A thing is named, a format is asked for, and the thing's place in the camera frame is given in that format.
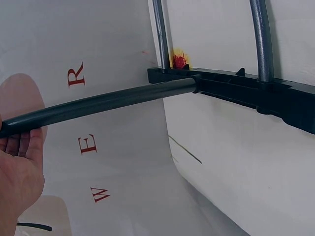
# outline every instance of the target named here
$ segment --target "white wall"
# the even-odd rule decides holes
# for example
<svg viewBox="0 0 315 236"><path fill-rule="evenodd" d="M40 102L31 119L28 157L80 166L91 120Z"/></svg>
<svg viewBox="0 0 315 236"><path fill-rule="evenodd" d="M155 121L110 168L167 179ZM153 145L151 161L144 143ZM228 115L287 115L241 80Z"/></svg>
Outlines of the white wall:
<svg viewBox="0 0 315 236"><path fill-rule="evenodd" d="M275 76L315 85L315 2L266 0ZM174 47L193 67L257 74L248 0L168 0ZM315 135L207 97L164 100L181 174L253 236L315 235Z"/></svg>

